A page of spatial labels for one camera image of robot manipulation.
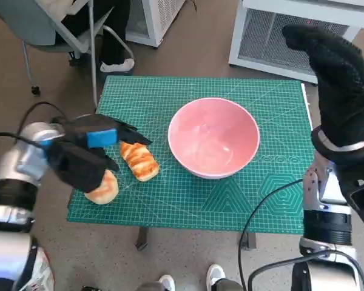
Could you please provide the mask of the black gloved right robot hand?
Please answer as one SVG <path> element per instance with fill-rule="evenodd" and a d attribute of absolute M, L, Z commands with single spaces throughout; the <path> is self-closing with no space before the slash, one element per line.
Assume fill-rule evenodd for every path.
<path fill-rule="evenodd" d="M 364 141 L 364 58 L 345 38 L 310 25 L 290 24 L 288 48 L 305 52 L 318 81 L 321 129 L 337 147 Z"/>

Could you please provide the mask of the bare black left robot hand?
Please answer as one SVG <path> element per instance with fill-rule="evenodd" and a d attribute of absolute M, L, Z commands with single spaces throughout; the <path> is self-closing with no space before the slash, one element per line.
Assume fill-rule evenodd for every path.
<path fill-rule="evenodd" d="M 138 132 L 138 129 L 120 119 L 102 114 L 89 114 L 61 123 L 66 139 L 87 149 L 106 162 L 106 167 L 117 172 L 118 164 L 106 155 L 104 148 L 118 142 L 151 145 L 152 141 Z"/>

